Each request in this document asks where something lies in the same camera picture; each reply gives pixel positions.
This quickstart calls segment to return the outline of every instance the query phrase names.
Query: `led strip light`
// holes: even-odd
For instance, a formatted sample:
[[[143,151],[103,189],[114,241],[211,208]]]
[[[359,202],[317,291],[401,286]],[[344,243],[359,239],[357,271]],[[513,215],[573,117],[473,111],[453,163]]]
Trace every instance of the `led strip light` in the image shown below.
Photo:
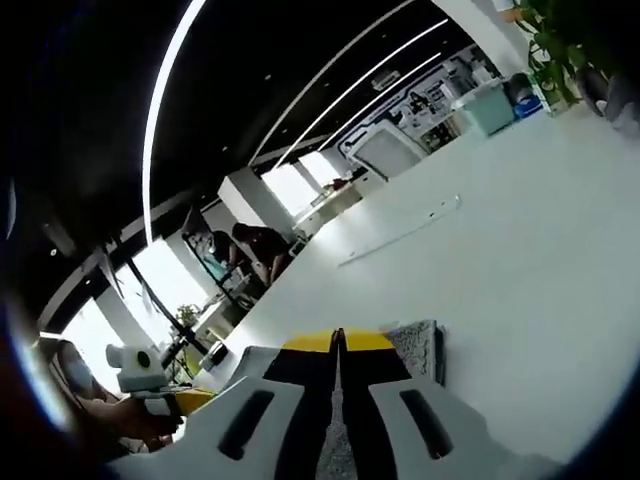
[[[249,160],[249,165],[251,165],[255,161],[256,157],[258,156],[258,154],[260,153],[262,148],[269,141],[271,136],[274,134],[274,132],[277,130],[277,128],[280,126],[280,124],[284,121],[284,119],[287,117],[287,115],[289,115],[291,110],[293,110],[293,107],[295,107],[298,104],[300,99],[306,95],[306,93],[311,89],[311,87],[313,87],[315,85],[315,83],[318,81],[318,79],[320,79],[320,77],[322,77],[322,75],[324,75],[327,72],[327,70],[329,70],[329,68],[331,68],[333,66],[333,64],[336,63],[340,59],[340,57],[342,57],[342,55],[344,55],[347,52],[347,50],[349,50],[351,47],[353,47],[367,33],[369,33],[371,30],[373,30],[378,25],[380,25],[382,22],[384,22],[387,18],[389,18],[392,15],[396,14],[397,12],[402,10],[407,5],[413,3],[414,1],[415,0],[406,0],[405,2],[403,2],[400,5],[398,5],[397,7],[395,7],[393,10],[388,11],[382,17],[380,17],[378,20],[376,20],[371,25],[369,25],[367,28],[365,28],[362,32],[360,32],[355,38],[353,38],[353,40],[351,40],[344,47],[342,47],[342,50],[340,50],[331,60],[329,60],[325,64],[324,67],[322,67],[320,69],[320,71],[318,73],[315,74],[315,76],[309,81],[309,83],[307,83],[305,85],[305,87],[302,90],[300,90],[300,93],[298,93],[296,98],[293,99],[293,101],[289,104],[289,106],[284,109],[284,111],[282,112],[280,117],[278,117],[278,119],[275,121],[275,123],[271,126],[271,129],[269,130],[269,132],[262,139],[262,142],[260,142],[260,145],[258,146],[258,148],[256,148],[256,151],[253,153],[253,156]]]
[[[156,124],[158,123],[158,114],[160,112],[160,104],[164,89],[169,80],[169,74],[173,63],[176,61],[180,47],[184,42],[189,28],[200,13],[202,6],[207,0],[193,0],[185,11],[182,20],[178,24],[171,43],[164,54],[156,85],[153,88],[151,96],[151,105],[149,106],[149,116],[147,117],[147,128],[144,132],[144,147],[142,150],[142,217],[144,221],[144,233],[147,239],[147,245],[153,243],[153,234],[151,232],[151,152],[153,149],[153,137],[156,132]]]
[[[348,89],[346,89],[342,95],[340,95],[338,98],[336,98],[319,116],[318,118],[316,118],[313,122],[311,122],[311,125],[309,125],[306,130],[304,132],[302,132],[302,134],[300,135],[300,137],[298,137],[296,139],[295,142],[293,142],[290,146],[289,149],[284,153],[284,155],[282,157],[280,157],[280,160],[278,160],[278,162],[275,164],[275,166],[273,168],[277,168],[282,162],[284,162],[284,160],[287,158],[287,156],[293,151],[294,148],[296,148],[296,145],[298,145],[298,143],[300,143],[304,137],[306,137],[309,132],[311,130],[314,129],[314,127],[320,123],[320,121],[326,117],[329,112],[331,112],[331,110],[333,110],[336,105],[338,105],[338,103],[340,103],[347,95],[349,95],[358,85],[360,85],[362,82],[364,82],[369,76],[371,76],[371,74],[373,74],[378,68],[380,68],[382,65],[384,65],[385,63],[387,63],[389,60],[391,60],[393,57],[395,57],[396,55],[398,55],[400,52],[402,52],[404,49],[408,48],[409,46],[413,45],[415,42],[417,42],[418,40],[420,40],[422,37],[424,37],[425,35],[428,35],[429,33],[433,32],[434,30],[442,27],[443,25],[445,25],[447,22],[449,21],[449,19],[445,19],[442,20],[441,22],[436,23],[435,25],[433,25],[432,27],[427,28],[425,31],[423,31],[422,33],[419,33],[418,35],[416,35],[415,37],[413,37],[411,40],[409,40],[407,43],[405,43],[404,45],[396,48],[393,52],[391,52],[389,55],[387,55],[386,57],[384,57],[382,60],[380,60],[375,66],[373,66],[371,69],[369,69],[367,71],[367,73],[365,73],[362,77],[360,77],[353,85],[351,85]]]
[[[331,136],[329,138],[327,138],[324,142],[322,142],[322,145],[320,145],[318,147],[318,149],[316,150],[317,152],[319,152],[320,150],[322,150],[323,148],[325,148],[329,143],[331,143],[338,135],[340,135],[340,133],[342,131],[344,131],[345,128],[347,128],[351,122],[353,122],[355,119],[357,119],[360,115],[362,115],[364,112],[366,112],[369,108],[371,108],[373,105],[375,105],[375,103],[380,100],[381,98],[383,98],[385,95],[387,95],[391,90],[393,90],[394,88],[396,88],[398,85],[400,85],[402,82],[404,82],[407,78],[409,78],[411,75],[413,75],[414,73],[416,73],[418,70],[420,70],[422,67],[424,67],[425,65],[428,65],[429,63],[433,62],[436,58],[440,57],[442,55],[442,52],[438,52],[436,53],[433,57],[429,58],[428,60],[425,60],[424,62],[422,62],[420,65],[418,65],[416,68],[414,68],[413,70],[411,70],[409,73],[403,75],[402,77],[400,77],[398,80],[396,80],[393,84],[391,84],[389,87],[387,87],[387,89],[382,92],[380,95],[378,95],[376,98],[374,98],[373,100],[371,100],[369,103],[367,103],[364,107],[362,107],[360,110],[358,110],[358,113],[356,113],[353,117],[351,117],[349,120],[347,120],[346,122],[344,122],[342,124],[342,126],[340,128],[338,128],[338,130],[336,130],[335,132],[333,132],[331,134]]]

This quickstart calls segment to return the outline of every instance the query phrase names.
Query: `shirt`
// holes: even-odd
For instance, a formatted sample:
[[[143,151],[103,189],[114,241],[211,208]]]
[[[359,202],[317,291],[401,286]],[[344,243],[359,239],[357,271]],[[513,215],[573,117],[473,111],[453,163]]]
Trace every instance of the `shirt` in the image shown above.
[[[288,255],[289,244],[273,228],[251,227],[257,233],[255,238],[248,243],[251,251],[263,265],[271,268],[273,261],[279,255]]]

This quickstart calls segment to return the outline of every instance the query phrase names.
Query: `hand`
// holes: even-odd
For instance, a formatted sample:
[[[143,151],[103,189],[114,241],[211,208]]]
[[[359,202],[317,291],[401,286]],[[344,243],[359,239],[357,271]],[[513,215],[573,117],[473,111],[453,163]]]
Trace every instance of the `hand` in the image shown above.
[[[140,399],[129,397],[110,405],[104,420],[117,435],[151,441],[160,436],[175,433],[180,418],[151,415]]]

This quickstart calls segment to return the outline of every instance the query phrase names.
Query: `black ceiling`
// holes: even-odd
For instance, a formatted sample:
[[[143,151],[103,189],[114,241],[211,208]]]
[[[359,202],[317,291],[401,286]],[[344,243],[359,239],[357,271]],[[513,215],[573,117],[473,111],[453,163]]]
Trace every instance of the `black ceiling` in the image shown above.
[[[152,203],[194,185],[215,192],[225,174],[246,165],[273,122],[325,63],[400,3],[208,0],[165,91],[154,143]],[[92,245],[141,215],[140,171],[151,94],[188,4],[58,0],[43,2],[39,10],[17,7],[16,18],[31,19],[19,38],[25,48],[14,70],[19,82],[11,98],[19,197],[38,199],[29,221],[56,217],[81,247],[76,258],[60,260],[64,265],[55,267],[59,273],[51,280],[37,280],[47,286],[37,287],[42,291],[35,295],[34,310]],[[415,0],[386,20],[317,82],[261,153],[291,144],[365,71],[444,18],[429,1]],[[446,58],[470,43],[450,21],[387,68],[405,73],[434,53]],[[331,133],[376,94],[364,82],[308,138]],[[29,210],[23,210],[24,231]],[[38,237],[40,230],[34,228]],[[30,288],[51,248],[46,239],[31,243],[35,253],[26,247],[23,253],[31,256],[32,268],[21,273]]]

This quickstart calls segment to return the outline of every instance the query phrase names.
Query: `white desk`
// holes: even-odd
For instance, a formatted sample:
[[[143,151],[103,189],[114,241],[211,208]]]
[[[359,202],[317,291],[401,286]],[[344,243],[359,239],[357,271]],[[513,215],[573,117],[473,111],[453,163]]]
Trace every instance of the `white desk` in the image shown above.
[[[567,461],[638,360],[639,179],[640,144],[583,105],[464,135],[325,225],[203,383],[221,385],[248,345],[434,318],[449,330],[447,388],[509,448]],[[455,212],[337,267],[456,194]]]
[[[297,221],[294,231],[302,232],[307,238],[315,235],[323,225],[333,220],[346,209],[362,200],[362,195],[350,183],[337,192],[327,195],[321,203],[306,211]]]

